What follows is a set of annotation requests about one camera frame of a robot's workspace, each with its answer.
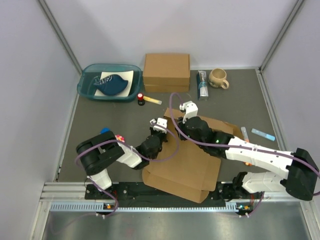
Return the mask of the blue toothpaste box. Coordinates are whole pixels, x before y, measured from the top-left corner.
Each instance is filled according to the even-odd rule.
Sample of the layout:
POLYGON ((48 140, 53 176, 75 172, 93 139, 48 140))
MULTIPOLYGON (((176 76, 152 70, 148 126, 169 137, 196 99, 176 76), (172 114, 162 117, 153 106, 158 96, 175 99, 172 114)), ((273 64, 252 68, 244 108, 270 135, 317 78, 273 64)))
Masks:
POLYGON ((207 73, 199 70, 196 75, 198 100, 206 100, 209 97, 207 73))

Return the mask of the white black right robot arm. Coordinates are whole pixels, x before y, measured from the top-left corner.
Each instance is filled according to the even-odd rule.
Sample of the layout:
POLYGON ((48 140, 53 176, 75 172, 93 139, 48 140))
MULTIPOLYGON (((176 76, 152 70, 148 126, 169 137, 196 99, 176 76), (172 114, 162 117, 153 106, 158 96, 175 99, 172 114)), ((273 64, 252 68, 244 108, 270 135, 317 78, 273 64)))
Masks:
POLYGON ((213 130, 200 117, 173 122, 181 140, 189 140, 212 157, 249 163, 265 172, 240 172, 232 180, 234 194, 245 198, 260 192, 287 192, 292 197, 311 201, 315 194, 319 169, 310 154, 274 150, 252 144, 223 131, 213 130))

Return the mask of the orange grey marker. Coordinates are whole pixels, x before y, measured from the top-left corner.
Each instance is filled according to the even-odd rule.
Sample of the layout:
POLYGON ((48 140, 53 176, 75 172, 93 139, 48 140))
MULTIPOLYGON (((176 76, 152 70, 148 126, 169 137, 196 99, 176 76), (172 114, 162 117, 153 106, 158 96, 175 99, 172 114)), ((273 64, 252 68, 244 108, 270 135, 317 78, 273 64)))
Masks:
POLYGON ((246 141, 246 142, 250 142, 250 140, 249 140, 249 136, 248 136, 248 133, 247 133, 247 129, 244 127, 244 126, 242 126, 241 128, 240 128, 240 130, 241 130, 241 133, 242 133, 242 135, 243 135, 243 139, 246 141))

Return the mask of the beige ceramic mug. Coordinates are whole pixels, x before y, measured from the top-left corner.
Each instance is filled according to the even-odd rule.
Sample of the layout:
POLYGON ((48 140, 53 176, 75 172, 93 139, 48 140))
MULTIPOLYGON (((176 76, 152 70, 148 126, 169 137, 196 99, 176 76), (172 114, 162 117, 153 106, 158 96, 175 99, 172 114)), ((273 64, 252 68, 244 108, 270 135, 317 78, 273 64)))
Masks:
POLYGON ((224 69, 213 69, 208 77, 209 84, 214 88, 228 89, 230 84, 227 81, 227 73, 224 69))

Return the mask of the lower folded cardboard box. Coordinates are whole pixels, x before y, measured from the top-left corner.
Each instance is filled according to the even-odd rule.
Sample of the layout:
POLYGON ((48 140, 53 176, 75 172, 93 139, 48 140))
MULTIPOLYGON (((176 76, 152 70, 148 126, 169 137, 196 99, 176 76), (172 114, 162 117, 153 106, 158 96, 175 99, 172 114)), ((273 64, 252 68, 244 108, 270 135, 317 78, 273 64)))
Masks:
POLYGON ((150 85, 146 84, 144 89, 148 93, 186 93, 190 90, 189 85, 150 85))

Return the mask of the teal plastic bin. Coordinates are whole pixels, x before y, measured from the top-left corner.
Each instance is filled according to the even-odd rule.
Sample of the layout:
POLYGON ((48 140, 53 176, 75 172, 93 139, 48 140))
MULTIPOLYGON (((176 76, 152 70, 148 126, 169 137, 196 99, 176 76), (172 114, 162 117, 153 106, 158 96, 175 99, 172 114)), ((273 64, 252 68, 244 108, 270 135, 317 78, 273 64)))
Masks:
POLYGON ((132 102, 142 87, 142 70, 136 65, 116 63, 94 63, 84 68, 77 84, 77 92, 80 96, 91 100, 108 102, 132 102), (94 96, 94 78, 100 77, 102 72, 127 72, 133 71, 133 81, 129 95, 126 97, 94 96))

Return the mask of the light blue marker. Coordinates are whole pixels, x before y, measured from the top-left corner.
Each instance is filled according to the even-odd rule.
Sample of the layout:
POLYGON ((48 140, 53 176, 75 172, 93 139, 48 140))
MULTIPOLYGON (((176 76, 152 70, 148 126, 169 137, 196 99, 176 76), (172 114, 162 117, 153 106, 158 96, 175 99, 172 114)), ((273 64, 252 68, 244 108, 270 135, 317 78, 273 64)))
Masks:
POLYGON ((263 138, 265 138, 267 140, 273 141, 273 142, 276 140, 275 136, 273 136, 271 134, 268 134, 268 133, 265 133, 263 131, 257 130, 255 128, 251 129, 251 133, 253 133, 253 134, 257 135, 257 136, 263 137, 263 138))

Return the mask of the yellow highlighter marker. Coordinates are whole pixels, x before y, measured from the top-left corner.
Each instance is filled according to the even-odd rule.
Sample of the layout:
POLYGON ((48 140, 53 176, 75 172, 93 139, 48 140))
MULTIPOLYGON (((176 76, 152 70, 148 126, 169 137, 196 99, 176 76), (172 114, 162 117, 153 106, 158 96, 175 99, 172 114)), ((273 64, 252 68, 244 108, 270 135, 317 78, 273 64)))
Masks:
POLYGON ((162 104, 162 101, 161 100, 158 100, 158 99, 154 99, 154 98, 151 98, 151 97, 148 97, 148 96, 144 96, 143 99, 147 102, 150 102, 150 103, 153 103, 153 104, 157 104, 157 105, 161 105, 162 104))

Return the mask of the pink flower toy left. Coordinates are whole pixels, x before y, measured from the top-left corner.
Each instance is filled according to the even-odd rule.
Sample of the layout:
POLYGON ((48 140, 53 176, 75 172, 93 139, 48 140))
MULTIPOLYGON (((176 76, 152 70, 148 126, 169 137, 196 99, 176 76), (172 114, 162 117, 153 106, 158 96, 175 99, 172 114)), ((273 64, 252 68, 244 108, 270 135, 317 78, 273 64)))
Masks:
POLYGON ((122 135, 119 135, 119 134, 117 134, 117 135, 115 135, 115 138, 116 138, 116 140, 118 140, 118 141, 121 141, 121 142, 125 142, 125 138, 122 136, 122 135))

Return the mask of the brown cardboard box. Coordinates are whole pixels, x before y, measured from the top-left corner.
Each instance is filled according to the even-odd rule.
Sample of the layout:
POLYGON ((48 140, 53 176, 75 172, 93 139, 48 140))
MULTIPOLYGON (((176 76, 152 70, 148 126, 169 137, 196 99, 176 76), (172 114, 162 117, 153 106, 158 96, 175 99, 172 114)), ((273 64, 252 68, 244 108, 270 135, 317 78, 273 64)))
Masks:
POLYGON ((142 180, 149 187, 202 203, 216 189, 221 159, 210 156, 189 140, 176 142, 178 134, 171 117, 177 119, 182 115, 177 109, 165 111, 167 127, 173 134, 167 135, 156 161, 142 170, 142 180))

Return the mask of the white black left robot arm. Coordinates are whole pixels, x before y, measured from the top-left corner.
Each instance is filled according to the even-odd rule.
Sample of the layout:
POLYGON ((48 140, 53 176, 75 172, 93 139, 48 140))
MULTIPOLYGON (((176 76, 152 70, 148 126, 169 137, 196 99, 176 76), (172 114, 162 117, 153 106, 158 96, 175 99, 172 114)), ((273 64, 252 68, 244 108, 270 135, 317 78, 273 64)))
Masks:
POLYGON ((76 147, 77 162, 82 164, 87 177, 96 186, 102 198, 109 198, 114 191, 107 168, 115 162, 141 170, 158 157, 163 143, 167 142, 167 129, 158 125, 150 127, 150 135, 137 147, 116 139, 112 131, 107 131, 76 147))

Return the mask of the upper folded cardboard box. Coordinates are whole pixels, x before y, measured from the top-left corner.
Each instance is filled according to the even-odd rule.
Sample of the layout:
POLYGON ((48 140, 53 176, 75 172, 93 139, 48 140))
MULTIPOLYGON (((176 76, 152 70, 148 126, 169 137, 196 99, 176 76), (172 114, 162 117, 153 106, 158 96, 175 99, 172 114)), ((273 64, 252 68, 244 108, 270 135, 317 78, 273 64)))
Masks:
POLYGON ((190 55, 147 53, 142 75, 145 85, 187 86, 190 82, 190 55))

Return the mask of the red black stamp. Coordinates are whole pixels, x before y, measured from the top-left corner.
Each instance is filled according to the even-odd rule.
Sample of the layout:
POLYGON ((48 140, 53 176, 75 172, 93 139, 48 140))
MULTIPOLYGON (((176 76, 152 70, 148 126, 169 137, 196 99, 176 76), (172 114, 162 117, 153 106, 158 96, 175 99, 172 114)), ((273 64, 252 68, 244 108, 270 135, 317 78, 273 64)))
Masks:
POLYGON ((145 104, 144 95, 142 93, 137 94, 137 103, 139 106, 143 106, 145 104))

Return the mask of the dark blue shoe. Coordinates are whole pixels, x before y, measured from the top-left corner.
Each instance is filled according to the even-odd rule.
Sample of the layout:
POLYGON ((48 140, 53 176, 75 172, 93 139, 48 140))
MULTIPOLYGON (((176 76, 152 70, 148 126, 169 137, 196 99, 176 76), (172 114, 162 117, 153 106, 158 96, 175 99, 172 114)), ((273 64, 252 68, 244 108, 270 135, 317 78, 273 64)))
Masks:
POLYGON ((111 74, 96 80, 93 86, 106 96, 115 96, 123 92, 128 86, 129 81, 123 79, 118 74, 111 74))

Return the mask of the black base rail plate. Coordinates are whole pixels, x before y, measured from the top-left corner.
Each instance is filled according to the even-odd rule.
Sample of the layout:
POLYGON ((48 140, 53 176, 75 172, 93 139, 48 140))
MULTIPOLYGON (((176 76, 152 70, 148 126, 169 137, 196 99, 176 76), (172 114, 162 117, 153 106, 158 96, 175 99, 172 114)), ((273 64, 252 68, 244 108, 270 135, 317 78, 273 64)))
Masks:
POLYGON ((244 200, 253 203, 261 198, 261 193, 241 193, 233 189, 229 182, 218 182, 214 191, 201 203, 196 203, 179 196, 149 187, 142 182, 120 182, 106 190, 112 194, 123 208, 155 207, 155 208, 188 208, 188 207, 224 207, 226 202, 244 200))

